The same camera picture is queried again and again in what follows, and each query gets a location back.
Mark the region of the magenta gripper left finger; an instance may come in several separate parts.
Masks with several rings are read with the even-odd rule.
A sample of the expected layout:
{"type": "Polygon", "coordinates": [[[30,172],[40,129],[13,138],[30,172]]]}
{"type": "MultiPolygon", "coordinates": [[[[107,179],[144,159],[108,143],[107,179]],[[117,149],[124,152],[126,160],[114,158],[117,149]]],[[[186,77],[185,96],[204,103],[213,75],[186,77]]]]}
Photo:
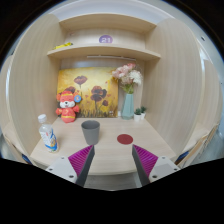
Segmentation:
{"type": "Polygon", "coordinates": [[[69,157],[60,156],[46,171],[83,187],[94,155],[94,146],[90,145],[69,157]]]}

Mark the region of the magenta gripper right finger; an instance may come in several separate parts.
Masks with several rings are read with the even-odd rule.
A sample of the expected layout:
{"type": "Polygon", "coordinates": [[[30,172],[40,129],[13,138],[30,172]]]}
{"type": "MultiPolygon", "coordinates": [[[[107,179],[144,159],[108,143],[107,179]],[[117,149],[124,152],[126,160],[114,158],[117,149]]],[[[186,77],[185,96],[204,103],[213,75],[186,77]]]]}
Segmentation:
{"type": "Polygon", "coordinates": [[[132,156],[142,186],[180,170],[168,157],[158,157],[137,145],[132,145],[132,156]]]}

